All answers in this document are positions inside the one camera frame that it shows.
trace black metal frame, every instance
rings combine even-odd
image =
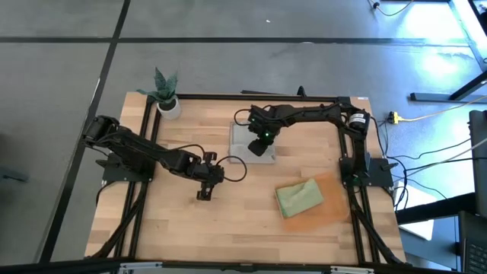
[[[418,2],[448,2],[449,0],[418,0]],[[413,38],[413,39],[401,39],[401,38],[326,38],[326,37],[120,37],[125,19],[129,10],[131,0],[124,0],[121,12],[116,22],[116,27],[114,33],[111,37],[0,37],[0,43],[108,43],[109,48],[105,60],[103,61],[103,66],[100,71],[99,82],[95,88],[94,96],[91,101],[91,105],[88,108],[87,115],[85,117],[82,131],[86,129],[88,123],[94,118],[97,108],[103,93],[104,85],[107,82],[107,76],[110,70],[110,66],[113,61],[114,54],[116,52],[117,45],[119,43],[350,43],[350,44],[384,44],[384,45],[415,45],[415,46],[469,46],[472,51],[475,52],[473,45],[468,40],[464,39],[446,39],[446,40],[431,40],[428,38]],[[181,99],[200,99],[204,100],[205,95],[195,95],[195,94],[181,94]],[[225,100],[248,100],[245,99],[243,95],[215,95],[212,99],[225,98]],[[264,97],[259,96],[260,100],[273,100],[277,97]],[[279,100],[305,100],[305,101],[323,101],[324,98],[331,97],[307,97],[298,98],[294,97],[283,97],[281,96]],[[342,133],[339,133],[340,142],[345,143],[345,137]],[[65,173],[60,192],[59,198],[56,200],[55,211],[49,220],[48,226],[46,228],[46,238],[41,242],[40,249],[38,251],[39,261],[41,263],[47,263],[51,260],[53,254],[57,237],[59,235],[62,222],[68,208],[69,199],[71,197],[72,191],[74,189],[75,179],[77,177],[79,167],[81,165],[81,159],[84,154],[84,146],[80,143],[80,138],[78,137],[74,151],[72,153],[72,158],[69,162],[69,168]],[[128,205],[133,200],[133,192],[135,189],[135,183],[129,183],[129,191],[126,197],[126,206],[124,209],[124,214],[127,213]],[[367,211],[368,205],[364,204],[364,210]],[[117,247],[117,252],[121,252],[121,244]],[[136,242],[131,245],[131,250],[135,252]]]
[[[239,272],[264,271],[313,271],[321,273],[344,273],[339,272],[340,268],[350,268],[357,266],[337,266],[337,265],[316,265],[316,264],[271,264],[271,263],[213,263],[213,262],[179,262],[179,261],[146,261],[135,260],[129,257],[120,258],[103,258],[91,260],[74,260],[65,262],[50,263],[49,267],[43,264],[27,264],[20,266],[0,266],[2,273],[11,274],[31,274],[31,273],[49,273],[49,274],[85,274],[85,273],[102,273],[116,272],[118,270],[128,270],[129,264],[145,263],[145,266],[152,265],[153,268],[160,269],[221,269],[235,270]],[[363,270],[373,270],[377,274],[448,274],[449,271],[436,269],[423,269],[412,266],[394,266],[383,263],[363,263],[360,266]],[[368,273],[371,271],[362,271],[354,269],[350,273]]]
[[[467,0],[467,1],[469,2],[470,8],[472,9],[473,13],[475,14],[478,20],[480,14],[475,4],[473,3],[473,0]],[[483,72],[479,76],[475,77],[472,81],[466,83],[463,87],[453,92],[452,94],[433,94],[433,93],[414,92],[410,94],[410,98],[413,101],[466,103],[481,98],[482,96],[480,95],[471,95],[471,94],[476,90],[478,90],[479,88],[481,88],[482,86],[484,86],[485,84],[487,84],[487,63],[484,62],[484,59],[480,55],[480,51],[478,50],[475,41],[471,39],[469,33],[466,31],[466,27],[464,26],[463,22],[460,20],[454,2],[450,2],[449,6],[452,12],[454,13],[455,17],[457,18],[458,23],[462,27],[463,35],[467,37],[467,42],[469,44],[469,47],[472,50],[472,53],[475,56],[477,62],[479,63],[480,69]],[[476,103],[487,104],[487,98],[478,100],[476,101]]]
[[[425,205],[401,209],[396,212],[396,218],[399,225],[404,225],[412,222],[449,217],[457,215],[461,211],[471,214],[477,213],[475,193],[467,193],[448,200],[443,199]]]
[[[301,102],[321,102],[321,103],[337,103],[337,102],[343,102],[343,103],[350,103],[350,97],[308,97],[302,91],[301,93],[298,92],[297,96],[288,96],[288,95],[278,95],[278,94],[262,94],[258,91],[254,91],[252,94],[248,94],[247,92],[243,92],[243,94],[238,95],[238,94],[178,94],[178,98],[180,100],[250,100],[250,101],[301,101]],[[141,135],[144,135],[146,133],[146,128],[147,128],[147,121],[150,116],[150,110],[151,110],[151,105],[153,101],[149,101],[146,103],[145,106],[145,112],[144,116],[142,118],[142,128],[141,128]],[[151,140],[155,140],[158,134],[158,128],[159,128],[159,122],[161,115],[159,112],[156,111],[156,118],[154,119],[154,124],[153,124],[153,129],[152,129],[152,136]],[[347,157],[347,146],[345,142],[345,134],[339,130],[339,143],[340,143],[340,149],[341,149],[341,157],[346,158]],[[147,187],[148,182],[142,183],[142,187]],[[347,193],[348,195],[355,195],[353,186],[347,186]],[[360,194],[361,194],[361,201],[364,209],[364,213],[367,216],[368,220],[372,223],[372,215],[371,215],[371,209],[370,209],[370,204],[368,200],[368,195],[367,195],[367,187],[366,186],[361,186],[360,187]],[[126,201],[125,201],[125,206],[131,205],[132,204],[132,198],[133,197],[133,189],[129,188],[126,196]],[[125,218],[126,213],[125,211],[128,211],[128,208],[126,209],[124,207],[124,214],[122,218]],[[133,258],[135,257],[135,249],[137,246],[137,240],[138,240],[138,232],[140,230],[140,226],[142,223],[142,214],[143,214],[143,206],[139,209],[137,216],[135,217],[135,222],[134,222],[134,233],[132,233],[132,237],[130,240],[130,249],[129,249],[129,257]],[[364,255],[364,246],[362,243],[361,239],[361,230],[360,230],[360,222],[357,219],[357,217],[353,214],[351,214],[352,217],[352,227],[353,227],[353,232],[354,232],[354,239],[355,239],[355,246],[357,250],[357,258],[359,264],[365,263],[365,255]],[[379,263],[380,262],[380,257],[379,257],[379,252],[377,247],[375,246],[374,242],[370,238],[370,245],[371,245],[371,253],[372,253],[372,261],[374,263]],[[114,254],[115,257],[121,255],[121,246],[123,245],[123,239],[119,240],[119,243],[117,244],[118,249],[116,249],[116,253]],[[195,267],[195,266],[200,266],[201,262],[193,262],[189,263],[188,266]],[[217,266],[217,269],[226,269],[228,266],[238,266],[238,268],[247,269],[249,266],[242,266],[239,263],[235,264],[218,264],[218,263],[212,263],[213,266]],[[180,266],[186,266],[186,262],[180,262]],[[278,267],[279,269],[283,269],[280,264],[270,264],[273,266]]]

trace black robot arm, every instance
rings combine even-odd
[[[205,152],[203,161],[198,155],[183,149],[163,148],[121,126],[112,117],[95,117],[82,138],[89,148],[111,150],[119,156],[119,164],[127,170],[140,172],[149,159],[158,161],[174,175],[201,182],[202,189],[198,191],[197,199],[210,200],[213,187],[224,179],[223,167],[211,163],[216,160],[216,153]]]
[[[336,103],[329,106],[293,107],[291,105],[250,107],[249,130],[257,134],[249,149],[255,155],[262,155],[282,127],[302,122],[330,122],[350,136],[353,145],[352,174],[368,177],[370,155],[367,153],[365,138],[371,115],[351,104]]]

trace wooden table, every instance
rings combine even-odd
[[[351,100],[356,107],[371,112],[367,98],[352,97]],[[196,143],[206,151],[217,152],[218,158],[228,155],[229,125],[236,110],[248,108],[250,104],[261,107],[267,104],[317,105],[245,100],[181,100],[180,103],[179,119],[161,120],[157,143],[167,148]],[[121,124],[138,132],[144,108],[145,96],[128,93],[120,116]],[[147,138],[155,111],[154,105]],[[339,180],[340,147],[336,127],[331,123],[299,123],[283,129],[275,145],[276,164],[249,164],[247,178],[239,183],[218,184],[211,202],[196,200],[198,182],[169,174],[157,164],[154,180],[148,188],[136,257],[143,260],[357,264],[350,217],[313,231],[287,232],[282,227],[274,196],[276,185],[326,171],[335,172]],[[367,145],[374,157],[380,157],[373,123]],[[189,150],[201,154],[197,148]],[[243,172],[239,164],[223,165],[227,177],[238,178]],[[119,224],[127,185],[116,183],[101,193],[86,255],[98,251]],[[390,197],[378,187],[369,187],[368,195],[374,227],[395,255],[405,260]],[[129,228],[125,255],[131,234]],[[366,259],[371,261],[363,228],[361,235]]]

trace electrical cable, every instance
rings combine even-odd
[[[383,121],[384,128],[386,130],[386,157],[387,157],[387,152],[389,151],[389,133],[387,132],[387,123],[386,121]]]
[[[377,9],[378,11],[380,11],[380,12],[381,12],[381,14],[384,14],[384,15],[386,15],[386,16],[394,16],[394,15],[396,15],[396,14],[399,14],[401,11],[404,11],[404,10],[405,10],[407,7],[409,7],[409,5],[411,5],[411,4],[414,2],[414,0],[411,0],[411,1],[410,1],[408,4],[406,4],[406,6],[404,6],[404,8],[401,8],[400,10],[398,10],[397,12],[394,12],[393,14],[387,14],[387,13],[385,13],[385,12],[384,12],[384,11],[383,11],[383,10],[382,10],[380,7],[379,7],[379,5],[380,5],[380,3],[379,3],[379,2],[374,2],[373,0],[368,0],[368,1],[369,1],[369,4],[371,5],[371,7],[372,7],[373,9]]]
[[[247,124],[241,124],[241,123],[237,122],[237,114],[238,114],[238,113],[240,113],[240,112],[242,112],[242,111],[250,111],[250,109],[241,109],[241,110],[237,110],[237,112],[234,114],[234,122],[235,122],[237,125],[239,125],[239,126],[248,126],[248,125],[249,125],[249,123],[247,123]]]
[[[94,203],[94,205],[95,205],[95,206],[98,206],[98,200],[100,199],[100,194],[101,194],[101,192],[102,192],[104,189],[106,189],[107,187],[109,187],[109,186],[113,185],[113,183],[115,183],[115,182],[112,182],[112,183],[106,183],[104,186],[102,186],[102,187],[101,187],[101,188],[98,190],[98,192],[97,192],[97,198],[95,199],[95,203]]]
[[[398,190],[398,189],[403,189],[401,194],[406,193],[406,202],[404,203],[404,208],[403,208],[403,209],[406,209],[406,206],[407,206],[408,201],[409,201],[409,190],[405,186],[398,186],[398,187],[394,188],[394,190]],[[402,201],[402,199],[398,199],[397,203],[394,205],[394,211],[397,211],[397,207],[399,206],[401,201]]]
[[[377,124],[377,120],[371,116],[371,119],[375,123],[375,131],[377,133],[377,139],[379,140],[379,147],[380,147],[380,152],[382,152],[382,156],[386,157],[386,154],[384,153],[384,148],[382,147],[382,142],[380,141],[380,133],[379,133],[379,125]]]
[[[345,114],[341,114],[340,116],[341,116],[343,119],[345,119],[345,121],[343,121],[343,122],[345,122],[345,123],[349,123],[349,118],[348,118],[348,117],[347,117]]]
[[[456,158],[456,157],[458,157],[458,156],[464,155],[465,153],[467,153],[467,152],[469,152],[469,151],[472,151],[472,150],[474,150],[474,149],[478,148],[480,145],[482,145],[482,144],[483,144],[483,143],[485,143],[485,142],[487,142],[487,138],[485,138],[485,139],[483,139],[482,141],[478,142],[478,143],[477,143],[476,145],[474,145],[473,147],[471,147],[471,148],[469,148],[469,149],[467,149],[467,150],[465,150],[465,151],[463,151],[463,152],[461,152],[461,153],[459,153],[459,154],[457,154],[457,155],[454,155],[453,157],[448,158],[447,160],[440,161],[440,162],[437,162],[437,163],[434,163],[434,164],[428,164],[428,165],[423,166],[423,167],[418,167],[419,169],[418,169],[417,171],[415,171],[415,172],[413,172],[413,173],[409,174],[409,176],[411,176],[411,175],[413,175],[413,174],[417,174],[418,172],[424,171],[424,170],[429,169],[429,168],[431,168],[431,167],[434,167],[434,166],[436,166],[436,165],[443,164],[443,163],[446,163],[446,162],[448,162],[448,161],[451,161],[451,160],[455,159],[455,158]]]
[[[409,159],[412,159],[412,160],[418,160],[420,159],[421,156],[423,155],[427,155],[427,154],[431,154],[431,153],[436,153],[436,152],[440,152],[440,151],[445,151],[447,149],[450,149],[450,148],[456,148],[457,146],[459,145],[463,145],[464,143],[470,141],[470,138],[468,138],[467,140],[459,143],[459,144],[456,144],[456,145],[452,145],[452,146],[449,146],[447,148],[442,148],[442,149],[438,149],[438,150],[435,150],[435,151],[428,151],[428,152],[423,152],[421,153],[418,157],[411,157],[411,156],[408,156],[408,155],[397,155],[397,156],[394,156],[395,158],[399,158],[399,157],[405,157],[405,158],[409,158]]]
[[[178,149],[191,148],[191,147],[197,147],[197,148],[201,149],[201,151],[203,152],[203,155],[206,153],[205,152],[205,149],[201,145],[198,145],[198,144],[182,145],[182,146],[177,147],[177,148],[168,149],[168,151],[175,151],[175,150],[178,150]]]
[[[377,120],[371,116],[371,119],[374,121],[374,124],[375,124],[375,131],[377,133],[377,139],[379,141],[379,147],[380,147],[380,151],[382,152],[382,155],[384,158],[388,158],[388,159],[393,159],[395,161],[397,161],[402,167],[403,167],[403,173],[404,173],[404,186],[407,186],[408,185],[408,174],[407,174],[407,171],[406,171],[406,166],[402,163],[402,161],[400,161],[399,159],[397,158],[394,158],[394,157],[389,157],[386,155],[385,151],[384,151],[384,147],[382,146],[382,141],[380,140],[380,133],[379,133],[379,125],[377,124]],[[387,134],[387,137],[386,137],[386,140],[387,140],[387,148],[389,147],[389,136]],[[405,207],[407,206],[407,202],[408,202],[408,199],[409,199],[409,194],[407,193],[407,188],[404,187],[403,191],[401,192],[401,194],[399,195],[399,198],[398,198],[398,203],[401,202],[403,199],[404,199],[404,196],[405,195],[408,195],[406,197],[406,203],[405,203]]]
[[[109,137],[117,135],[117,134],[118,134],[118,132],[113,132],[113,133],[107,134],[107,135],[101,137],[98,141],[96,141],[95,145],[99,145],[99,144],[103,144],[104,142],[108,142],[109,140],[107,140],[107,139]]]
[[[390,196],[390,198],[393,200],[393,204],[394,204],[394,197],[393,197],[393,194],[387,189],[387,187],[385,186],[382,186],[382,189],[387,193],[387,195]]]
[[[247,165],[245,164],[244,160],[242,160],[242,158],[240,157],[237,157],[237,156],[233,156],[233,155],[228,155],[228,156],[225,156],[223,157],[222,159],[218,160],[216,162],[216,165],[219,165],[224,159],[229,159],[229,158],[235,158],[237,160],[239,160],[240,162],[242,162],[243,164],[243,168],[245,169],[245,172],[243,173],[243,176],[240,178],[240,179],[237,179],[237,180],[234,180],[234,179],[228,179],[227,177],[224,177],[227,181],[231,181],[231,182],[240,182],[242,181],[243,179],[245,179],[245,177],[247,176]]]
[[[465,107],[466,105],[473,104],[476,101],[479,101],[479,100],[482,100],[482,99],[485,99],[485,98],[487,98],[487,95],[486,96],[479,97],[479,98],[477,98],[475,100],[471,100],[470,102],[461,104],[459,106],[451,107],[451,108],[448,108],[446,110],[440,110],[440,111],[437,111],[435,113],[431,113],[431,114],[428,114],[428,115],[424,115],[424,116],[420,116],[420,117],[416,117],[416,118],[412,118],[412,119],[405,119],[405,118],[402,118],[401,116],[398,116],[396,119],[399,122],[402,122],[402,121],[404,121],[404,122],[415,122],[415,121],[418,121],[418,120],[421,120],[421,119],[424,119],[424,118],[429,118],[429,117],[432,117],[432,116],[435,116],[435,115],[438,115],[438,114],[445,113],[445,112],[447,112],[449,110],[455,110],[455,109],[457,109],[459,107]]]
[[[94,151],[98,151],[98,152],[100,152],[101,154],[103,154],[103,155],[107,156],[107,158],[108,158],[108,154],[107,154],[107,153],[105,153],[104,151],[102,151],[102,150],[100,150],[100,149],[98,149],[98,148],[91,148],[91,149],[93,149]]]
[[[430,167],[430,166],[433,166],[433,165],[436,165],[436,164],[446,164],[446,163],[454,163],[454,162],[458,162],[458,161],[469,161],[469,160],[487,160],[487,157],[475,157],[475,158],[464,158],[464,159],[455,159],[455,160],[449,160],[449,161],[444,161],[444,162],[437,162],[437,163],[433,163],[433,164],[425,164],[421,167],[413,167],[413,168],[408,168],[406,171],[411,171],[411,170],[418,170],[420,168],[423,168],[423,167]]]
[[[135,214],[140,210],[142,201],[145,201],[145,195],[147,194],[146,191],[140,191],[138,193],[137,199],[132,204],[132,207],[129,210],[129,213],[120,221],[119,226],[115,229],[112,233],[110,238],[103,244],[103,246],[92,255],[94,258],[104,258],[110,254],[110,251],[115,246],[115,243],[122,237],[123,233],[126,231],[127,227],[129,226],[130,222],[134,218]]]
[[[394,176],[394,177],[396,177],[396,178],[400,178],[400,176],[397,176],[397,175],[395,175],[395,174],[391,174],[391,175],[392,175],[392,176]],[[427,189],[427,190],[433,190],[433,191],[435,191],[436,193],[440,194],[440,196],[442,196],[444,199],[448,200],[448,198],[447,198],[445,195],[443,195],[443,193],[441,193],[439,190],[434,189],[434,188],[432,188],[432,187],[425,186],[425,185],[423,185],[423,184],[420,184],[420,183],[418,183],[418,181],[413,180],[413,179],[408,179],[408,180],[409,180],[409,181],[411,181],[411,182],[413,182],[413,183],[416,183],[418,186],[420,186],[420,187],[422,187],[422,188],[425,188],[425,189]]]

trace black metal stand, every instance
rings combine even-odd
[[[283,96],[283,95],[202,95],[202,94],[178,94],[181,100],[184,99],[200,99],[200,100],[275,100],[275,101],[312,101],[322,103],[337,103],[350,101],[349,97],[307,97],[304,93],[301,96]],[[148,104],[146,109],[150,109],[151,105]],[[150,111],[145,112],[145,116],[148,117]],[[154,119],[154,125],[152,129],[151,140],[155,140],[157,137],[159,123],[161,116],[159,112],[156,112]],[[342,158],[347,158],[347,147],[345,142],[345,135],[339,131],[339,142],[342,152]],[[352,226],[355,237],[355,246],[357,247],[358,265],[354,267],[350,266],[330,266],[330,265],[314,265],[314,264],[277,264],[277,263],[213,263],[213,262],[174,262],[174,261],[157,261],[148,262],[144,260],[135,259],[135,250],[137,247],[138,233],[140,232],[140,226],[142,223],[142,214],[144,210],[145,197],[148,191],[148,182],[142,182],[141,191],[137,200],[132,206],[132,196],[127,194],[126,205],[129,210],[124,214],[125,218],[122,219],[121,225],[114,231],[117,237],[110,238],[113,245],[108,244],[103,246],[102,250],[94,255],[94,257],[86,260],[76,260],[68,262],[56,262],[56,263],[43,263],[43,264],[30,264],[19,266],[5,266],[0,267],[0,272],[11,273],[99,273],[99,272],[115,272],[118,270],[127,270],[129,272],[134,269],[149,269],[149,268],[192,268],[192,269],[220,269],[220,270],[237,270],[241,272],[254,272],[257,270],[294,270],[294,271],[319,271],[325,273],[445,273],[442,271],[434,271],[430,269],[416,269],[407,266],[395,258],[392,252],[385,246],[380,239],[378,233],[373,229],[372,216],[370,210],[370,204],[368,201],[368,194],[366,186],[361,186],[361,200],[363,205],[363,212],[356,210],[360,206],[355,198],[355,192],[353,185],[349,184],[347,187],[347,193],[349,194],[350,208],[352,212]],[[123,235],[130,221],[135,216],[134,230],[131,236],[129,257],[118,257],[115,254],[113,258],[104,258],[110,253],[112,246],[116,242],[123,242]],[[371,242],[371,254],[374,263],[367,263],[365,261],[364,247],[361,239],[360,222],[364,224],[364,227],[368,231],[368,236]],[[388,263],[400,263],[399,265],[391,266],[384,265],[380,262],[378,250],[382,254],[385,254]]]
[[[434,218],[448,217],[457,215],[458,212],[465,211],[476,214],[475,193],[463,194],[448,200],[432,202],[426,205],[417,205],[396,212],[397,223],[399,225],[417,221],[427,221]]]
[[[487,84],[487,71],[465,84],[453,94],[411,93],[411,100],[422,102],[466,103],[481,98],[481,95],[471,95],[474,91]],[[477,104],[487,104],[487,98],[476,101]]]
[[[342,178],[352,172],[353,160],[348,157],[342,157],[339,159],[340,173]],[[344,180],[346,186],[380,186],[380,187],[392,187],[393,180],[390,175],[390,170],[382,170],[382,166],[389,164],[389,161],[384,158],[371,158],[369,164],[369,178],[363,178],[361,180]]]
[[[147,132],[147,125],[149,123],[149,116],[151,114],[151,106],[153,103],[154,103],[154,98],[148,96],[147,100],[145,101],[144,116],[142,117],[142,124],[141,124],[140,132],[139,132],[140,136],[145,136],[145,133]],[[136,174],[135,176],[130,176],[130,178],[124,177],[125,178],[124,180],[128,180],[130,183],[129,183],[129,188],[127,189],[127,194],[125,197],[125,203],[123,205],[123,211],[122,211],[122,218],[121,219],[126,218],[126,216],[129,213],[129,210],[132,206],[136,182],[148,182],[149,180],[151,180],[151,178],[154,176],[154,165],[152,165],[152,169],[150,170],[150,172],[151,172],[151,174],[149,176],[145,176],[143,178],[140,178],[140,176],[138,174]],[[118,240],[116,242],[115,251],[113,254],[114,257],[119,257],[122,255],[122,248],[123,248],[124,240],[125,240],[125,232],[123,232],[120,240]]]

